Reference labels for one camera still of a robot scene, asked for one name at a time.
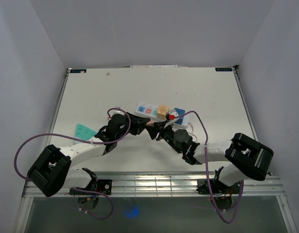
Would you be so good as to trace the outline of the white colourful power strip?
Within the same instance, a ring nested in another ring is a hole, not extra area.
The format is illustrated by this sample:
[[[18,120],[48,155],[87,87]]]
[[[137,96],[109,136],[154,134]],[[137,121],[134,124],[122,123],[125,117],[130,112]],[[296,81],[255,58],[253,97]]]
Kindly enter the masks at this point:
[[[157,109],[159,105],[152,105],[152,104],[147,104],[144,102],[139,102],[136,109],[135,109],[135,114],[140,117],[148,117],[154,121],[164,121],[161,119],[157,118]],[[189,115],[183,116],[185,114],[184,109],[179,109],[179,108],[169,108],[169,111],[175,109],[180,118],[174,123],[174,126],[178,128],[187,128],[188,123],[189,123]]]

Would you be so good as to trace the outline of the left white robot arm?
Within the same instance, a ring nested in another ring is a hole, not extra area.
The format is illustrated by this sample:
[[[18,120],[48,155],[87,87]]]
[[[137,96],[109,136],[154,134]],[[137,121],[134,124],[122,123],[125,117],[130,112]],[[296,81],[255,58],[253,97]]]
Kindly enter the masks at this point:
[[[99,190],[96,174],[87,168],[75,169],[75,166],[108,154],[116,148],[118,140],[125,134],[140,134],[151,122],[150,118],[139,117],[130,113],[113,114],[106,126],[99,129],[88,143],[57,148],[49,145],[44,148],[29,169],[28,178],[51,197],[62,188],[77,188],[92,194]]]

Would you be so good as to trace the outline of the pink small plug adapter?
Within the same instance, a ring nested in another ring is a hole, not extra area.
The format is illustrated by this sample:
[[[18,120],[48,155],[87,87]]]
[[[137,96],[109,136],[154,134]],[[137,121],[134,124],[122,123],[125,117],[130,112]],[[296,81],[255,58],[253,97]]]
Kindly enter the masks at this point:
[[[153,121],[153,120],[150,120],[149,122],[147,122],[147,125],[148,125],[148,126],[153,126],[153,125],[154,125],[154,121]]]

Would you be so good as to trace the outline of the left blue corner label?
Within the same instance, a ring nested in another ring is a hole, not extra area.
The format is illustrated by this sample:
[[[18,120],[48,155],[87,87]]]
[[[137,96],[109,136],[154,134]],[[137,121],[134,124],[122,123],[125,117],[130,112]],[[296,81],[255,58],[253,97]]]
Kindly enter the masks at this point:
[[[87,69],[71,69],[70,73],[86,73]]]

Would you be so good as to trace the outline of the blue corner label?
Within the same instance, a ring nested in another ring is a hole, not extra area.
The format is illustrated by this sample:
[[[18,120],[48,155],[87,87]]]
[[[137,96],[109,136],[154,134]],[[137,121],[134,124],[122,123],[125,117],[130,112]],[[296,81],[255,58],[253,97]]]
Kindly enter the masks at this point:
[[[70,73],[86,73],[87,69],[71,69]]]
[[[216,72],[232,72],[233,69],[230,67],[216,67]]]

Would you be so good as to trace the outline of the right blue corner label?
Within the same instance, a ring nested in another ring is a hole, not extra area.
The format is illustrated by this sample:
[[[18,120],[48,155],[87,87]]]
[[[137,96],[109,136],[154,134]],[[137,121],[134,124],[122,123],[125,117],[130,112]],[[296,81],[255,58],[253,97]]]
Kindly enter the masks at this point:
[[[216,67],[216,72],[232,72],[233,69],[230,67]]]

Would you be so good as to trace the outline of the aluminium rail frame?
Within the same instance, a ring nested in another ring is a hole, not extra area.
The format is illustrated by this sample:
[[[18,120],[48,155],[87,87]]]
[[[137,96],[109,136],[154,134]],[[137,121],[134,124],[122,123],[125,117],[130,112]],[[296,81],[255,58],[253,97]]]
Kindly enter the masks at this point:
[[[198,180],[206,174],[198,173],[99,173],[100,180],[112,180],[111,197],[197,197]],[[267,176],[264,181],[244,180],[243,196],[284,196],[279,177]]]

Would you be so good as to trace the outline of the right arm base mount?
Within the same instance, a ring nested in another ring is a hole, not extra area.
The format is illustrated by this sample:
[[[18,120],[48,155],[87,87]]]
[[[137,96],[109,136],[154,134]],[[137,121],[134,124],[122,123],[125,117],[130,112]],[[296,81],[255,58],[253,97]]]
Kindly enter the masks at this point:
[[[232,197],[233,194],[239,194],[241,182],[237,182],[233,184],[231,187],[217,187],[214,185],[213,180],[210,180],[210,185],[212,189],[212,193],[216,202],[217,207],[221,211],[232,210],[236,207],[236,202],[233,203]],[[199,194],[210,194],[208,183],[206,179],[198,179],[197,180],[197,189],[196,191]]]

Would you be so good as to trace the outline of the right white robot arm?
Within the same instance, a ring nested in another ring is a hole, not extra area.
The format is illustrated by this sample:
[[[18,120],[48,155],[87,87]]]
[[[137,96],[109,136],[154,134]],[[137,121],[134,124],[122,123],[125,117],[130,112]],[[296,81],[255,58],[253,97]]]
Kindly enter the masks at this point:
[[[174,131],[168,121],[151,123],[146,130],[151,139],[166,141],[190,165],[230,162],[219,168],[213,179],[219,193],[244,179],[264,181],[274,156],[272,149],[243,133],[236,133],[230,141],[205,145],[194,142],[185,129]]]

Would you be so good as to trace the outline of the teal triangular socket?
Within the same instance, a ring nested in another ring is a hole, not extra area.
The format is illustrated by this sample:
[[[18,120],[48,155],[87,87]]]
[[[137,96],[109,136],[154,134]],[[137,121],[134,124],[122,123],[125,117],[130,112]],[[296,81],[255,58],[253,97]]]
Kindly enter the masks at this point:
[[[75,130],[75,138],[79,140],[85,140],[88,141],[92,137],[94,137],[97,134],[96,131],[84,126],[83,124],[77,124],[76,130]]]

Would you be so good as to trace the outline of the beige cube socket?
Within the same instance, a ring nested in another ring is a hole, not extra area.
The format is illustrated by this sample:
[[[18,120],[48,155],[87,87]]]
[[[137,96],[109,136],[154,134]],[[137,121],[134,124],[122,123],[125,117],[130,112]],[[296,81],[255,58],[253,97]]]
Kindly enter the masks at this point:
[[[159,105],[157,109],[157,118],[166,120],[166,114],[169,112],[169,107],[166,105]]]

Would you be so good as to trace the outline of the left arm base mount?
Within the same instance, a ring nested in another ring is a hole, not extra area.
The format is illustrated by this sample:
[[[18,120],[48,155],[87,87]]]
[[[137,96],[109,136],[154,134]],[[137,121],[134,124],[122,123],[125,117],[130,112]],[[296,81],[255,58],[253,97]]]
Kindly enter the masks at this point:
[[[110,179],[102,179],[96,180],[94,183],[89,184],[87,188],[80,188],[81,190],[89,190],[95,192],[101,192],[106,195],[111,195],[112,193],[112,180]],[[78,197],[78,206],[85,211],[91,211],[96,208],[99,202],[99,195],[84,193],[74,189],[69,190],[70,195],[90,195],[89,197]]]

